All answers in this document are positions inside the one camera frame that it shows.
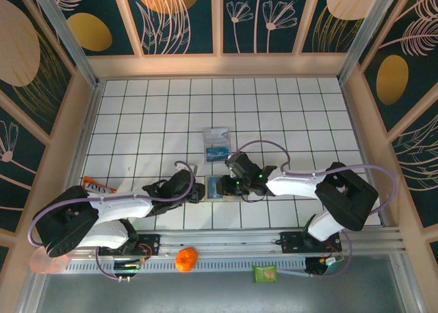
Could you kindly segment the blue credit card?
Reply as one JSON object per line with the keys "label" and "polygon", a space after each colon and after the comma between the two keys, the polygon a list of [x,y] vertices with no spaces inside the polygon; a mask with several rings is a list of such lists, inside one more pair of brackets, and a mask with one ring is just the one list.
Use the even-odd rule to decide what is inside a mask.
{"label": "blue credit card", "polygon": [[228,147],[208,147],[205,151],[207,162],[226,161],[229,157],[230,149]]}
{"label": "blue credit card", "polygon": [[220,180],[221,176],[210,175],[206,177],[206,189],[207,189],[207,199],[221,199],[222,195],[216,190],[216,184]]}

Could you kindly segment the silver credit card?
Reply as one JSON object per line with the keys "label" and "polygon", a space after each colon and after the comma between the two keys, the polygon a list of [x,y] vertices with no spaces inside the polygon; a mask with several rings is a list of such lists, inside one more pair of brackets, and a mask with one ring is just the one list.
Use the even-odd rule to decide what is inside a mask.
{"label": "silver credit card", "polygon": [[229,129],[226,127],[215,127],[206,129],[203,132],[205,143],[212,145],[229,141]]}

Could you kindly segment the clear acrylic tray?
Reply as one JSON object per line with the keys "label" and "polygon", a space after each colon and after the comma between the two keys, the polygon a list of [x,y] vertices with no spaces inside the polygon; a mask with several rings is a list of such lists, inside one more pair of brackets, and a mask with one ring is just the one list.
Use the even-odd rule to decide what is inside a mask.
{"label": "clear acrylic tray", "polygon": [[206,148],[208,148],[208,147],[228,147],[230,149],[230,154],[231,154],[231,137],[230,137],[230,132],[229,132],[229,141],[228,142],[215,143],[215,144],[209,145],[209,144],[205,143],[205,141],[203,139],[203,143],[204,143],[204,154],[205,154]]}

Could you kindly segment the orange fruit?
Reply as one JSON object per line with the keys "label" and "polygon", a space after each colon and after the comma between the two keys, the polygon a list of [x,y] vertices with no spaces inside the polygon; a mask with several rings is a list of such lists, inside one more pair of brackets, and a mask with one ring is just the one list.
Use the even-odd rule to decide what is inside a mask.
{"label": "orange fruit", "polygon": [[191,271],[198,260],[198,252],[193,247],[187,247],[178,252],[175,257],[175,266],[182,272],[186,273]]}

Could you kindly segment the orange white snack bag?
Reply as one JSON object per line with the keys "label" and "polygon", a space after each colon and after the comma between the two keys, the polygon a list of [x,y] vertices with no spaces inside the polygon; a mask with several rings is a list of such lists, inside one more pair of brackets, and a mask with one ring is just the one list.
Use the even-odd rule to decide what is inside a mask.
{"label": "orange white snack bag", "polygon": [[95,179],[93,179],[91,177],[87,177],[87,176],[85,176],[83,178],[82,187],[87,192],[93,192],[93,193],[97,193],[97,194],[99,194],[99,193],[101,193],[101,194],[116,193],[115,189],[113,189],[109,186],[105,186],[103,184],[100,184]]}

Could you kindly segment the green snack packet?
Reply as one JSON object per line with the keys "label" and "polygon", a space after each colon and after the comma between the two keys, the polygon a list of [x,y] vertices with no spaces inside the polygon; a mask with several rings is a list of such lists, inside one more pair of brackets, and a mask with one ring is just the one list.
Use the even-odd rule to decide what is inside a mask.
{"label": "green snack packet", "polygon": [[276,266],[254,266],[253,267],[254,280],[258,282],[276,282],[277,272]]}

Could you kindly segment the pink plastic cup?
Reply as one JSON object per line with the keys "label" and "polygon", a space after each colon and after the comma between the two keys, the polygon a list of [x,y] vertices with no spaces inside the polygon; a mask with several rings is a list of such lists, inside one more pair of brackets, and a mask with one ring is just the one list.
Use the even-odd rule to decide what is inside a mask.
{"label": "pink plastic cup", "polygon": [[67,255],[61,255],[56,258],[50,258],[44,247],[37,248],[29,259],[29,268],[37,274],[54,274],[66,270],[70,258]]}

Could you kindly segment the aluminium mounting rail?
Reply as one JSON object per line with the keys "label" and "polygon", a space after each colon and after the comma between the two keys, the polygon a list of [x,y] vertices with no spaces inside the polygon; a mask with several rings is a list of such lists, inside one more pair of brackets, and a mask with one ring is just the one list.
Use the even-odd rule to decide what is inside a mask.
{"label": "aluminium mounting rail", "polygon": [[[159,234],[159,257],[174,256],[184,247],[194,247],[209,258],[249,257],[267,255],[322,255],[323,253],[282,253],[275,244],[284,231],[293,229],[229,229],[139,231],[140,234]],[[366,227],[360,232],[339,232],[342,252],[349,249],[356,255],[390,254],[406,251],[402,236],[396,227]]]}

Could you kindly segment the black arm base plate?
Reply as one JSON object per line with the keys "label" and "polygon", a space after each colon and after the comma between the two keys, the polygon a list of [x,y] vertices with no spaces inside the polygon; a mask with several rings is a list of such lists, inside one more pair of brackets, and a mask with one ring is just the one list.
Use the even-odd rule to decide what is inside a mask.
{"label": "black arm base plate", "polygon": [[125,257],[125,256],[156,256],[160,246],[159,234],[140,234],[137,238],[130,238],[119,248],[111,249],[101,247],[99,256]]}
{"label": "black arm base plate", "polygon": [[281,247],[282,253],[330,253],[342,251],[339,233],[333,234],[325,241],[319,241],[300,231],[284,231],[275,241]]}

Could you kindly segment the aluminium frame post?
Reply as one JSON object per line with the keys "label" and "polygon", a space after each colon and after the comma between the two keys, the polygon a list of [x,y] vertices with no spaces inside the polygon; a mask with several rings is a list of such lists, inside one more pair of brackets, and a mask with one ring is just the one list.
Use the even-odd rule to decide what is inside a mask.
{"label": "aluminium frame post", "polygon": [[348,78],[354,70],[359,58],[364,52],[367,44],[371,41],[376,29],[387,13],[387,9],[393,0],[374,0],[370,6],[368,15],[362,22],[359,31],[353,39],[353,42],[347,52],[346,58],[337,75],[341,89],[344,88]]}
{"label": "aluminium frame post", "polygon": [[64,12],[73,12],[82,0],[37,0],[50,23],[56,30],[60,40],[66,46],[70,56],[92,89],[97,87],[97,80],[87,57],[68,24]]}

